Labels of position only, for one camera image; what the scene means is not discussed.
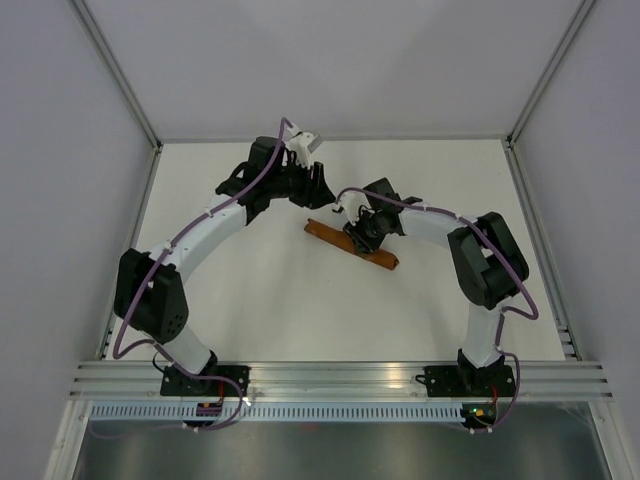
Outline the orange-brown cloth napkin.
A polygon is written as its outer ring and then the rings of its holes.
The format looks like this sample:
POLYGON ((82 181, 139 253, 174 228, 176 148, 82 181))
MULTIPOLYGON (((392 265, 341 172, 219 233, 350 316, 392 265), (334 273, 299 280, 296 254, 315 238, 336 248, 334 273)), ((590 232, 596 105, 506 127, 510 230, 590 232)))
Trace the orange-brown cloth napkin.
POLYGON ((325 243, 351 254, 352 256, 356 256, 384 269, 393 271, 400 264, 400 261, 395 254, 384 249, 378 249, 373 253, 358 253, 356 251, 355 244, 346 233, 314 219, 307 219, 304 231, 325 243))

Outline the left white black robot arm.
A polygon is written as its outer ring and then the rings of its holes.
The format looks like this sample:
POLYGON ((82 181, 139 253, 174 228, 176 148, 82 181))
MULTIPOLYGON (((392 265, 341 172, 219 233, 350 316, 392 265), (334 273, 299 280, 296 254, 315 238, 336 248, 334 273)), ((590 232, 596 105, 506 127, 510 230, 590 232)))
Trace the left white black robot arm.
POLYGON ((200 216, 164 244, 146 252, 131 248, 121 256, 114 313, 170 360, 167 380, 183 381, 198 396, 216 389, 221 378, 218 360, 187 325, 185 283, 218 246, 272 201, 287 199, 310 210, 334 202, 323 165, 310 160, 320 143, 319 135, 310 132, 295 133, 287 142, 256 138, 247 160, 216 188, 200 216))

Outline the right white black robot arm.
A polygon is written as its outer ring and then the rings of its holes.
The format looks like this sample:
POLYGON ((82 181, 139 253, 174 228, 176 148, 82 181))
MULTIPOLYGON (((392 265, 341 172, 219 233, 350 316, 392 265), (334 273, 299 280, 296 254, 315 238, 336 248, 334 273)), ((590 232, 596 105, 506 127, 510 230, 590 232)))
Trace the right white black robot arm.
POLYGON ((427 366, 417 381, 431 397, 510 397, 516 379, 501 350, 507 312, 522 295, 539 312, 524 283, 529 266, 504 218, 489 212, 464 217, 428 205, 418 197, 401 198, 386 178, 364 188, 347 187, 336 209, 347 216, 344 233, 359 254, 371 254, 392 234, 420 238, 447 249, 460 290, 468 301, 466 335, 453 367, 427 366))

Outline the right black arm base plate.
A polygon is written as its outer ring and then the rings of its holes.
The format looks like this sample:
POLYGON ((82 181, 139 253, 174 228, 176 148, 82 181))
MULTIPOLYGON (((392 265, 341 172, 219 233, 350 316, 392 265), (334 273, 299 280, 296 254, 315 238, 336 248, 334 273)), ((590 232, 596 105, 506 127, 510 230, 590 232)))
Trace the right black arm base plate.
POLYGON ((427 365, 423 376, 430 398, 511 397, 516 387, 509 366, 500 366, 489 373, 478 373, 473 369, 463 373, 456 365, 427 365))

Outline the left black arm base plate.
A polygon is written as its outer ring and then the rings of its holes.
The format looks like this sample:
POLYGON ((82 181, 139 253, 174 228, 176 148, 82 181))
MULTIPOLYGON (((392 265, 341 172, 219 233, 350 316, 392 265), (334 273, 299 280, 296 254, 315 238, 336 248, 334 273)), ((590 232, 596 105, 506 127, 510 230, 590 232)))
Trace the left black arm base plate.
POLYGON ((226 378, 224 380, 195 379, 181 373, 174 366, 166 367, 160 387, 162 397, 238 397, 235 383, 242 395, 247 393, 250 383, 250 367, 246 365, 218 365, 204 376, 226 378))

